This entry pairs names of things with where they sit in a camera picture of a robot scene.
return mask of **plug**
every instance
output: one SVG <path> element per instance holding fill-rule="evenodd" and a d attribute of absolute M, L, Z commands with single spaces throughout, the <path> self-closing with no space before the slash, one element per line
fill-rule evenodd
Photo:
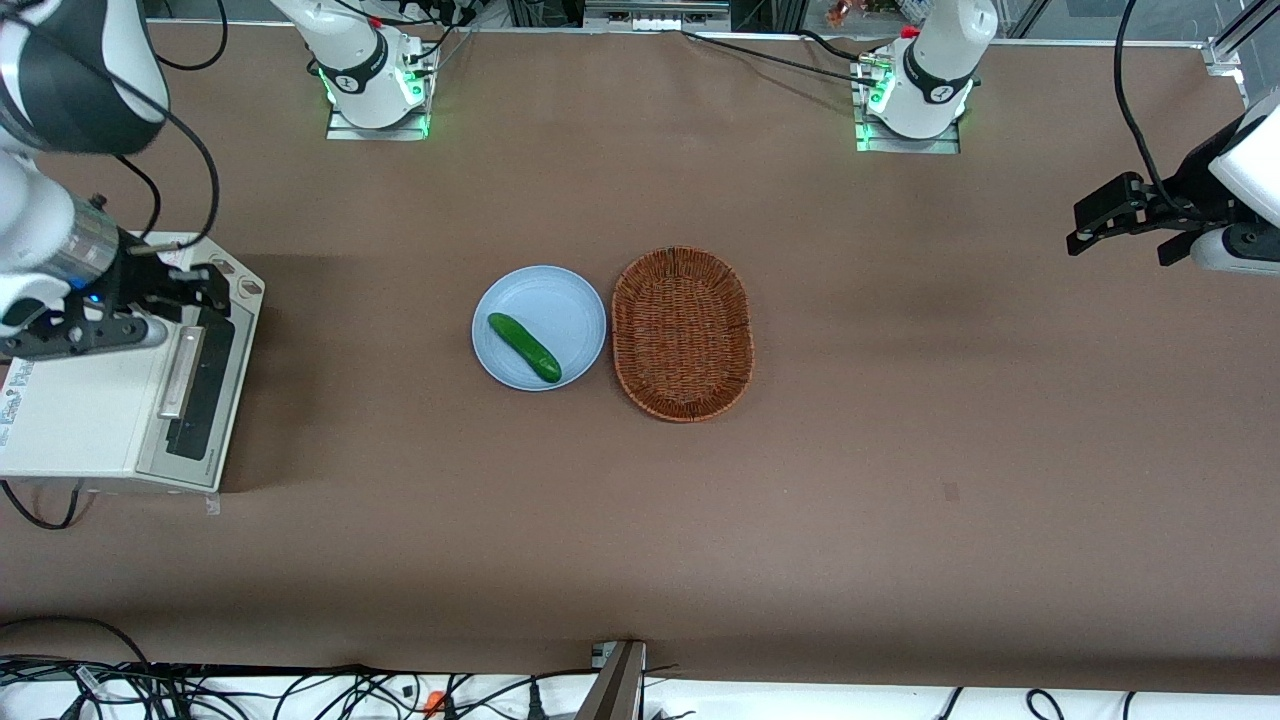
<path fill-rule="evenodd" d="M 547 720 L 547 711 L 543 710 L 543 691 L 538 687 L 538 680 L 529 684 L 529 720 Z"/>

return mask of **black panel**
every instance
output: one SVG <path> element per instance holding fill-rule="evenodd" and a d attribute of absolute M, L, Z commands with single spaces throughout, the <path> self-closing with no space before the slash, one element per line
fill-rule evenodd
<path fill-rule="evenodd" d="M 179 420 L 169 421 L 165 434 L 168 452 L 189 460 L 204 460 L 209 451 L 209 436 L 214 430 L 214 415 L 223 393 L 227 361 L 236 340 L 236 325 L 209 309 L 200 311 L 200 325 L 205 328 L 205 342 L 200 350 L 196 377 L 192 379 L 187 411 Z"/>
<path fill-rule="evenodd" d="M 63 0 L 38 27 L 59 45 L 105 70 L 102 28 L 108 1 Z M 146 37 L 142 9 L 137 3 L 133 6 Z M 137 49 L 140 56 L 147 58 L 150 44 L 148 38 L 146 50 Z M 146 147 L 164 124 L 140 118 L 115 85 L 35 35 L 18 59 L 18 88 L 35 135 L 52 150 L 129 155 Z"/>

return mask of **label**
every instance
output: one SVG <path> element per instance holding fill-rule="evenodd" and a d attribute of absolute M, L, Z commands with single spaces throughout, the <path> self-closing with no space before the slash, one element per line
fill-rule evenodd
<path fill-rule="evenodd" d="M 97 678 L 95 678 L 93 674 L 88 671 L 88 667 L 84 667 L 83 665 L 77 667 L 76 676 L 79 678 L 81 683 L 84 683 L 84 687 L 88 688 L 90 694 L 92 694 L 97 700 L 102 700 L 102 696 L 99 692 L 102 689 L 102 684 L 99 683 Z"/>
<path fill-rule="evenodd" d="M 31 360 L 15 359 L 9 365 L 9 377 L 5 378 L 4 396 L 0 397 L 0 454 L 9 447 L 9 438 L 13 434 L 13 424 L 18 420 L 18 409 L 22 407 L 22 398 L 27 393 L 27 384 L 31 382 L 31 373 L 36 364 Z"/>

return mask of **oval basket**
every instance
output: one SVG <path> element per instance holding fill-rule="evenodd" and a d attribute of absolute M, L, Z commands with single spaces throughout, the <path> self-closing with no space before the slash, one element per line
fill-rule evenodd
<path fill-rule="evenodd" d="M 646 413 L 695 423 L 742 397 L 755 365 L 751 316 L 723 260 L 696 247 L 654 250 L 622 273 L 612 305 L 613 366 Z"/>

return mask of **metal handle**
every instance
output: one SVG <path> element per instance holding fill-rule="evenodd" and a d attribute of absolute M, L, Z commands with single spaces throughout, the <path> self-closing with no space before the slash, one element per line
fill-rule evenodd
<path fill-rule="evenodd" d="M 169 380 L 160 396 L 160 418 L 177 420 L 187 411 L 191 386 L 196 379 L 196 365 L 200 363 L 200 350 L 205 345 L 205 328 L 184 325 L 178 331 L 178 350 L 173 354 L 173 366 L 169 368 Z"/>

